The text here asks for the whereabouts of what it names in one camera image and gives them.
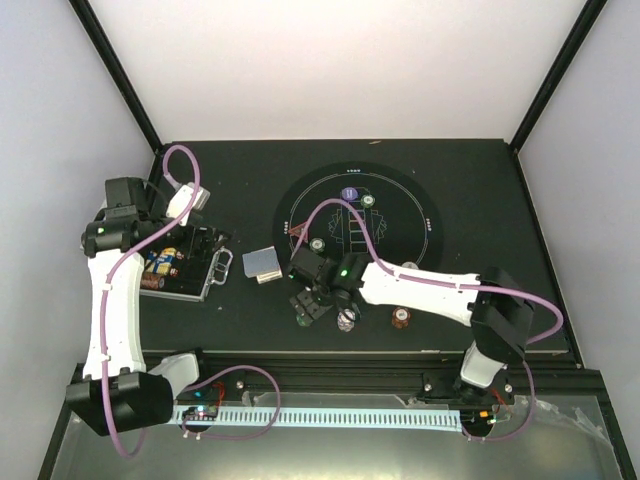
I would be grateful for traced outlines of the blue poker chip stack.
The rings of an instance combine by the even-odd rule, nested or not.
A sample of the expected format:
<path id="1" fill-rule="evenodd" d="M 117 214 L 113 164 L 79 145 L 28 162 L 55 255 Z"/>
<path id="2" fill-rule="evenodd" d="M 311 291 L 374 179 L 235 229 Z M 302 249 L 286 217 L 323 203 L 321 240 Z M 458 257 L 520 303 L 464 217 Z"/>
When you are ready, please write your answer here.
<path id="1" fill-rule="evenodd" d="M 338 312 L 336 323 L 340 331 L 348 333 L 355 328 L 359 320 L 360 313 L 358 310 L 345 308 Z"/>

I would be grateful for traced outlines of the green poker chip stack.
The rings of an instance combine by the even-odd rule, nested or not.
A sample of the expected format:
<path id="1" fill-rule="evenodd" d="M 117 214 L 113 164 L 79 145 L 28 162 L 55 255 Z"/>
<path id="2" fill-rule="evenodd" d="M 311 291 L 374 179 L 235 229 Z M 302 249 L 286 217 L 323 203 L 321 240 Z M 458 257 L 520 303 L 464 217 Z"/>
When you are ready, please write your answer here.
<path id="1" fill-rule="evenodd" d="M 301 327 L 309 327 L 313 323 L 313 319 L 310 316 L 303 314 L 297 314 L 296 321 Z"/>

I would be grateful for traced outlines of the red triangular dealer button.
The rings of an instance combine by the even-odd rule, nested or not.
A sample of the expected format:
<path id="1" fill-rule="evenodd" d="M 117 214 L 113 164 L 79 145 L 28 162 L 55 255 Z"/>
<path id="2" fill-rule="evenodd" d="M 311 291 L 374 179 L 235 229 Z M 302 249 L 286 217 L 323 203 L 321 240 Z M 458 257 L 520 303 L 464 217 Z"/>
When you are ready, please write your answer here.
<path id="1" fill-rule="evenodd" d="M 289 234 L 290 236 L 297 236 L 297 237 L 299 237 L 299 236 L 303 233 L 304 228 L 305 228 L 305 224 L 304 224 L 304 223 L 301 223 L 301 224 L 299 224 L 299 225 L 297 225 L 297 226 L 294 226 L 294 227 L 290 228 L 290 229 L 288 230 L 288 234 Z"/>

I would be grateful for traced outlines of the purple round blind button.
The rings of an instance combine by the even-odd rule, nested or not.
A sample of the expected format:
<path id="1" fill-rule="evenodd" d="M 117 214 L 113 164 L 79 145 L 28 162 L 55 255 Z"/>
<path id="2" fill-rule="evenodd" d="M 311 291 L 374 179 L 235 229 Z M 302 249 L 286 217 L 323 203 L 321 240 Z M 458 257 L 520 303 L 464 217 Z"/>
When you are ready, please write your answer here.
<path id="1" fill-rule="evenodd" d="M 360 191 L 356 187 L 348 186 L 341 190 L 340 198 L 345 202 L 358 202 L 360 197 Z"/>

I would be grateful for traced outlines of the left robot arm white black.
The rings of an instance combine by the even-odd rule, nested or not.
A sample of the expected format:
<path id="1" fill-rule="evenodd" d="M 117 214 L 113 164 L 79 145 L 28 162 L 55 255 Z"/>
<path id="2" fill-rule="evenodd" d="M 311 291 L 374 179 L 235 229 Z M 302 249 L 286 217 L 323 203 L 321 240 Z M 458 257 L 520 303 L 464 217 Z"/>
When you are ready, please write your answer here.
<path id="1" fill-rule="evenodd" d="M 144 429 L 169 420 L 183 391 L 193 399 L 214 388 L 213 372 L 194 352 L 171 355 L 148 368 L 140 340 L 140 292 L 150 266 L 145 256 L 161 253 L 202 233 L 216 250 L 224 239 L 194 223 L 192 214 L 210 193 L 197 183 L 176 187 L 164 213 L 151 212 L 145 183 L 136 177 L 109 179 L 105 201 L 81 236 L 92 285 L 91 334 L 79 380 L 66 388 L 66 405 L 99 436 Z"/>

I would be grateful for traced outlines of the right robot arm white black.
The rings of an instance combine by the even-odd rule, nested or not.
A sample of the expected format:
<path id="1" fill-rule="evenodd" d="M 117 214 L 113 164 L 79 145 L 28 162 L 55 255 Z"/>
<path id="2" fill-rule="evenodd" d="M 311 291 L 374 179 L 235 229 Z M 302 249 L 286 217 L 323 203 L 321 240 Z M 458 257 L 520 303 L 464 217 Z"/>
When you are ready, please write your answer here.
<path id="1" fill-rule="evenodd" d="M 385 305 L 393 307 L 397 322 L 408 322 L 418 310 L 470 329 L 473 339 L 459 374 L 451 385 L 434 387 L 436 398 L 482 404 L 498 374 L 525 357 L 534 306 L 499 269 L 484 275 L 446 275 L 365 253 L 336 262 L 303 247 L 293 254 L 287 274 L 304 288 L 291 300 L 302 325 L 335 309 L 339 328 L 349 332 L 360 321 L 363 305 Z"/>

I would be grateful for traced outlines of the aluminium poker chip case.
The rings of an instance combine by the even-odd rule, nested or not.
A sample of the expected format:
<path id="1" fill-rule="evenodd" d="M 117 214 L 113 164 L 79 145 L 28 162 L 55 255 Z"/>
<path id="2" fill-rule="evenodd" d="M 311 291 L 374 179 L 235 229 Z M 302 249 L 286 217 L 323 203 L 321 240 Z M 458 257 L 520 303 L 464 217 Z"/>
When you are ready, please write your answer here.
<path id="1" fill-rule="evenodd" d="M 175 247 L 179 250 L 186 227 L 183 227 L 179 234 L 156 241 L 144 255 L 144 267 L 152 251 L 161 251 L 166 247 Z M 171 300 L 203 302 L 212 286 L 222 286 L 227 281 L 234 258 L 227 244 L 206 259 L 185 259 L 180 267 L 179 276 L 175 280 L 170 280 L 162 290 L 142 289 L 140 282 L 140 294 Z"/>

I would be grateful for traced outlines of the chips inside case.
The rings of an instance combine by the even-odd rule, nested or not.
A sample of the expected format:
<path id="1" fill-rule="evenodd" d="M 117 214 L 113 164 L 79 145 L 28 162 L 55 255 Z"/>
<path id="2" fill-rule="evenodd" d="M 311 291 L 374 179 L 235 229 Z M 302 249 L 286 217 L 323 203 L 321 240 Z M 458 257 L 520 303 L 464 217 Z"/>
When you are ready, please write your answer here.
<path id="1" fill-rule="evenodd" d="M 162 290 L 180 274 L 185 254 L 175 247 L 152 251 L 147 258 L 141 277 L 141 288 L 151 291 Z"/>

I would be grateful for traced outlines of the blue playing card deck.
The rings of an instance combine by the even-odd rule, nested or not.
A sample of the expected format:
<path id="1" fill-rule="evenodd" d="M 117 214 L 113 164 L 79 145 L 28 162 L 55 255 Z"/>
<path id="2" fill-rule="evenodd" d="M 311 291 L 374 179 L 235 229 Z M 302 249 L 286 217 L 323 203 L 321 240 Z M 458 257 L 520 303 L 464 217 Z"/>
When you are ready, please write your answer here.
<path id="1" fill-rule="evenodd" d="M 280 270 L 274 246 L 244 253 L 242 262 L 244 274 L 247 278 L 257 278 Z"/>

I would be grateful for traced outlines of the white card box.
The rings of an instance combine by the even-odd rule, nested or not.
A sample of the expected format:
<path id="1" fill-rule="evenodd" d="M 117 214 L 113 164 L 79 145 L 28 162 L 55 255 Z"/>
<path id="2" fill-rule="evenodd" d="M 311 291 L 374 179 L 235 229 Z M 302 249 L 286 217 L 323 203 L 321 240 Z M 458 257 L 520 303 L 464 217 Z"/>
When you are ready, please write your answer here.
<path id="1" fill-rule="evenodd" d="M 282 271 L 280 269 L 258 274 L 256 281 L 258 284 L 265 284 L 274 280 L 278 280 L 282 277 Z"/>

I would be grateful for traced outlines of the red poker chip stack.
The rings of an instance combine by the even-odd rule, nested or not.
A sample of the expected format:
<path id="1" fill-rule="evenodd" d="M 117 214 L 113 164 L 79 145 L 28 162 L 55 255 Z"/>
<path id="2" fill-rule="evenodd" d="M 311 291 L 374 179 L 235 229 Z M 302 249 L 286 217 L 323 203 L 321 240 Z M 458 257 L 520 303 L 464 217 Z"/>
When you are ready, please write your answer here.
<path id="1" fill-rule="evenodd" d="M 392 312 L 391 323 L 396 329 L 405 329 L 409 326 L 411 313 L 403 307 L 396 307 Z"/>

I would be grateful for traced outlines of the round black poker mat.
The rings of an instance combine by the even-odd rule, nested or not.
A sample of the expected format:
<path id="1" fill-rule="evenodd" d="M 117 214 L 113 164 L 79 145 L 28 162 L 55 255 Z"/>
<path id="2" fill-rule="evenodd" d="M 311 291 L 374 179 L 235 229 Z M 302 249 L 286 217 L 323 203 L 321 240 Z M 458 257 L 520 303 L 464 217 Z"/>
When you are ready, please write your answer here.
<path id="1" fill-rule="evenodd" d="M 305 241 L 321 238 L 325 250 L 320 253 L 335 261 L 350 253 L 365 253 L 365 233 L 371 237 L 378 256 L 401 265 L 410 261 L 424 270 L 436 270 L 442 258 L 444 231 L 441 215 L 427 191 L 401 171 L 381 164 L 344 162 L 324 166 L 304 175 L 284 193 L 273 219 L 273 245 L 282 266 L 288 263 L 298 238 L 288 230 L 307 221 L 322 201 L 340 199 L 345 187 L 356 187 L 358 202 L 347 202 L 357 210 L 365 227 L 340 204 L 324 207 L 312 221 Z M 361 205 L 371 194 L 375 204 Z"/>

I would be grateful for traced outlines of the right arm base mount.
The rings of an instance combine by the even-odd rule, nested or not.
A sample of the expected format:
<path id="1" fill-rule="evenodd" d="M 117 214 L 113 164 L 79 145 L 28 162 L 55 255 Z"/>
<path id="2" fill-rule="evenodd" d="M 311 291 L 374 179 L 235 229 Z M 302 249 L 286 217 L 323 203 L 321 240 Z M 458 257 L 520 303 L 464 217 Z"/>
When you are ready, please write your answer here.
<path id="1" fill-rule="evenodd" d="M 502 374 L 489 387 L 477 387 L 463 382 L 457 370 L 431 369 L 422 374 L 422 384 L 419 398 L 457 410 L 471 436 L 488 437 L 495 426 L 513 418 L 514 399 Z"/>

